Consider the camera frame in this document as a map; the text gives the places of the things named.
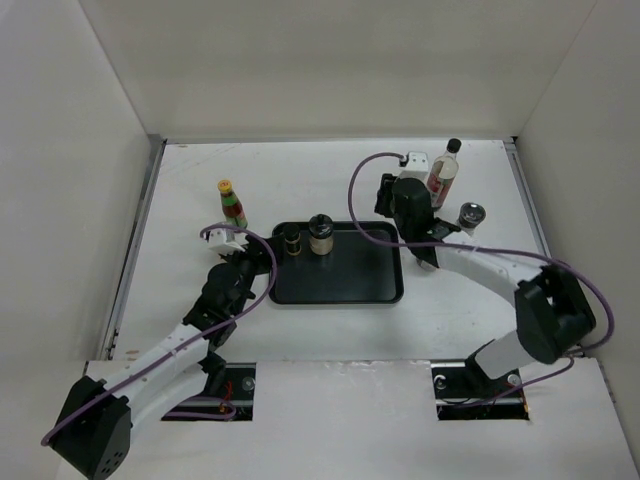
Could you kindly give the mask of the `tall clear vinegar bottle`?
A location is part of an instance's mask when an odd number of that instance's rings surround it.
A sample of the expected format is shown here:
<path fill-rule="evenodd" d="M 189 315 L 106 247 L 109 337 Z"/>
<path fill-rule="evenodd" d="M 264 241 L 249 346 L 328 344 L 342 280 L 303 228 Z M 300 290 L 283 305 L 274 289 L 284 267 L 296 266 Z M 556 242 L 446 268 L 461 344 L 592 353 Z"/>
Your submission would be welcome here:
<path fill-rule="evenodd" d="M 427 177 L 426 187 L 431 198 L 431 206 L 434 211 L 439 210 L 451 189 L 454 179 L 459 171 L 457 154 L 462 142 L 458 138 L 451 138 L 445 152 L 433 163 Z"/>

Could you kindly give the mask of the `wide black-capped seasoning jar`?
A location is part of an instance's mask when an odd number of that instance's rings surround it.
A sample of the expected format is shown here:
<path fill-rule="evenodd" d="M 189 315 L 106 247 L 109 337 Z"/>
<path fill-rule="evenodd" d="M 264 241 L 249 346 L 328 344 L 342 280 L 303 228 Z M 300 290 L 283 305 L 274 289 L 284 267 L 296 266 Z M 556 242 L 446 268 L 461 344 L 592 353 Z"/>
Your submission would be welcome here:
<path fill-rule="evenodd" d="M 334 224 L 329 215 L 316 214 L 308 222 L 309 246 L 319 256 L 328 255 L 333 249 Z"/>

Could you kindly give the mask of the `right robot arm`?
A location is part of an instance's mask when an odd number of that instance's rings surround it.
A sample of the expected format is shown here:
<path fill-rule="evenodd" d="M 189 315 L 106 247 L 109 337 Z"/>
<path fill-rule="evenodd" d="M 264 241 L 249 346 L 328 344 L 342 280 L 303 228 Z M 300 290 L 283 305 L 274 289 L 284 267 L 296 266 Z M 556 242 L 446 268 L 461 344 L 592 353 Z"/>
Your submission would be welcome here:
<path fill-rule="evenodd" d="M 514 308 L 515 329 L 465 360 L 463 380 L 471 393 L 489 394 L 514 369 L 555 363 L 594 329 L 594 314 L 572 273 L 548 263 L 535 266 L 482 253 L 465 231 L 434 216 L 420 180 L 383 175 L 374 211 L 394 220 L 419 261 L 460 274 Z"/>

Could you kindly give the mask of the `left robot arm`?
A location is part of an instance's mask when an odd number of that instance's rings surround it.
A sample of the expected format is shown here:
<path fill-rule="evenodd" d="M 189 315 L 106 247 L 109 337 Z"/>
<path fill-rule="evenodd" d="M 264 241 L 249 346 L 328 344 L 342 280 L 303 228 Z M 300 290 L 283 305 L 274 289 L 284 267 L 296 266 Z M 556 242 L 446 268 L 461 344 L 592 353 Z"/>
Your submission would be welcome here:
<path fill-rule="evenodd" d="M 160 419 L 182 401 L 214 398 L 224 387 L 225 362 L 216 351 L 261 299 L 259 275 L 277 275 L 277 256 L 261 239 L 208 273 L 191 310 L 151 350 L 102 379 L 83 376 L 70 389 L 43 445 L 87 479 L 107 479 L 129 453 L 143 422 Z"/>

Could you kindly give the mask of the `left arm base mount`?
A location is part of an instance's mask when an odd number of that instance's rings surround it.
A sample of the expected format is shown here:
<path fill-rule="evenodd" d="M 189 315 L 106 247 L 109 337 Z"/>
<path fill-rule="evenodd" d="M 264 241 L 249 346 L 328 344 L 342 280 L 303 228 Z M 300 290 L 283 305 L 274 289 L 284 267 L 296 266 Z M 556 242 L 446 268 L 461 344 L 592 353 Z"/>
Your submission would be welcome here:
<path fill-rule="evenodd" d="M 255 363 L 228 363 L 209 376 L 202 393 L 180 403 L 162 421 L 251 421 L 256 377 Z"/>

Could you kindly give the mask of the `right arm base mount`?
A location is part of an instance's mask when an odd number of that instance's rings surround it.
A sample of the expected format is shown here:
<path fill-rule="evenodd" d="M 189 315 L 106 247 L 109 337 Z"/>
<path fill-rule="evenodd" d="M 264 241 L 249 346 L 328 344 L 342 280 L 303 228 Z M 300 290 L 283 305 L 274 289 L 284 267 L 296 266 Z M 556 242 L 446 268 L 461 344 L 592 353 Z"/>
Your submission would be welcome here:
<path fill-rule="evenodd" d="M 511 392 L 522 383 L 518 369 L 476 382 L 463 361 L 432 362 L 430 367 L 440 421 L 529 420 L 523 391 Z"/>

